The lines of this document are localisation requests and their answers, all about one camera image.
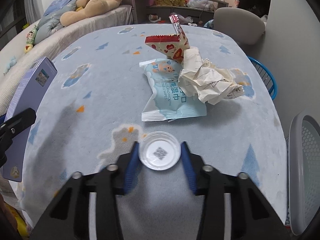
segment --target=red snack packet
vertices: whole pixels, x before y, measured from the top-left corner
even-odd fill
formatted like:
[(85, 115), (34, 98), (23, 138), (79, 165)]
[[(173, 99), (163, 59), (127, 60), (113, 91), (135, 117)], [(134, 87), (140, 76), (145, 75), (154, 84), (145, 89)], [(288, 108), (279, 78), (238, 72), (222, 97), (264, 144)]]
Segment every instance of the red snack packet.
[(182, 63), (183, 51), (189, 49), (188, 38), (179, 23), (179, 18), (172, 13), (169, 16), (176, 35), (155, 35), (146, 37), (145, 44), (165, 54), (167, 57)]

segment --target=snack wrapper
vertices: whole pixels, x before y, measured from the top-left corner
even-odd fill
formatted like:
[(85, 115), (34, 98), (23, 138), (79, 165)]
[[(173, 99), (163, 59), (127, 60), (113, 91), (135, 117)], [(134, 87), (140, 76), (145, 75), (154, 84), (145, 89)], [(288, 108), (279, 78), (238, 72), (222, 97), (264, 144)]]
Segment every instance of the snack wrapper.
[(208, 59), (203, 60), (196, 47), (184, 52), (178, 86), (187, 97), (197, 95), (201, 102), (212, 105), (223, 98), (233, 99), (244, 94), (243, 86), (234, 81), (229, 70), (216, 68)]
[(186, 7), (188, 0), (154, 0), (155, 5)]
[(153, 92), (142, 111), (143, 122), (207, 115), (206, 105), (197, 96), (187, 97), (178, 87), (180, 63), (171, 59), (153, 59), (139, 65)]
[(182, 63), (184, 50), (190, 48), (188, 38), (181, 28), (178, 16), (171, 14), (169, 19), (176, 35), (148, 36), (146, 37), (145, 44), (165, 54), (168, 58)]

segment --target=gold gift box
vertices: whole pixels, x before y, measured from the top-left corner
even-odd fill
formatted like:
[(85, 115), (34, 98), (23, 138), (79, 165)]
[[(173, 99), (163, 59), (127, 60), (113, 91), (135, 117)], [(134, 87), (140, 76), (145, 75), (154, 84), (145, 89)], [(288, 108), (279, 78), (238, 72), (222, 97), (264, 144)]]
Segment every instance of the gold gift box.
[(155, 5), (186, 7), (187, 3), (186, 0), (155, 0)]

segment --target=metal bolt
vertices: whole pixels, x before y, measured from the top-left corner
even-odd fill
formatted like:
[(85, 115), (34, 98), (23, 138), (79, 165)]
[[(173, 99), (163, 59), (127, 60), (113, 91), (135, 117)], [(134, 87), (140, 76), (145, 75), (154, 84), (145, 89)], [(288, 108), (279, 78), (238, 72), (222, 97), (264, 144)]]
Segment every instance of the metal bolt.
[(213, 167), (211, 165), (203, 165), (202, 169), (204, 171), (213, 171)]
[(118, 165), (116, 164), (110, 164), (108, 167), (107, 167), (107, 170), (108, 171), (116, 171), (118, 169)]
[(81, 178), (81, 177), (82, 177), (82, 173), (79, 172), (79, 171), (76, 171), (76, 172), (74, 172), (74, 173), (72, 174), (72, 178), (73, 178), (73, 179), (79, 179), (79, 178)]
[(240, 179), (247, 179), (247, 178), (249, 178), (248, 174), (246, 174), (245, 172), (240, 172), (240, 173), (238, 174), (238, 177), (239, 177)]

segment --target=crumpled paper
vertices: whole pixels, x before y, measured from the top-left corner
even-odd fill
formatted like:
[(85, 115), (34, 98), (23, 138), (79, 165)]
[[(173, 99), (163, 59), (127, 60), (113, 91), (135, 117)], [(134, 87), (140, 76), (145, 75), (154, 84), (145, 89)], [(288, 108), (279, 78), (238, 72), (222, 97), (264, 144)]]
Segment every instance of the crumpled paper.
[(198, 94), (201, 102), (212, 105), (223, 98), (233, 99), (244, 94), (243, 86), (234, 81), (229, 70), (216, 68), (208, 59), (203, 60), (196, 47), (184, 51), (178, 86), (187, 97)]

